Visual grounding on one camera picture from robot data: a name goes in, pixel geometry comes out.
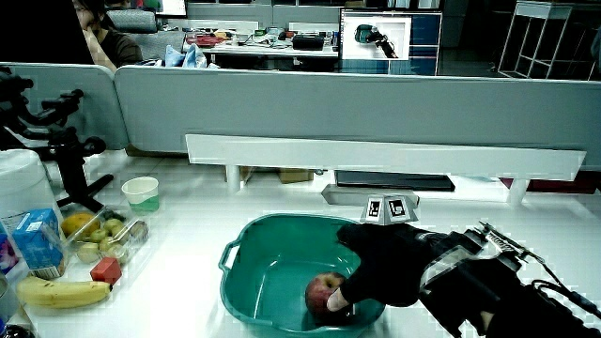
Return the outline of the person's right hand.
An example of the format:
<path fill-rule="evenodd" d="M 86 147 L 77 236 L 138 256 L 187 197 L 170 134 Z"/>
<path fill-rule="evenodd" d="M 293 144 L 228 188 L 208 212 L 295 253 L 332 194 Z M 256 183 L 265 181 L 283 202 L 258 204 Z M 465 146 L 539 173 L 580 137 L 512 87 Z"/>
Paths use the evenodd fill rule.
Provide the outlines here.
<path fill-rule="evenodd" d="M 410 204 L 405 196 L 372 194 L 362 221 L 337 231 L 339 243 L 360 258 L 360 265 L 328 296 L 329 312 L 368 299 L 395 307 L 418 300 L 421 277 L 445 235 L 408 224 Z"/>

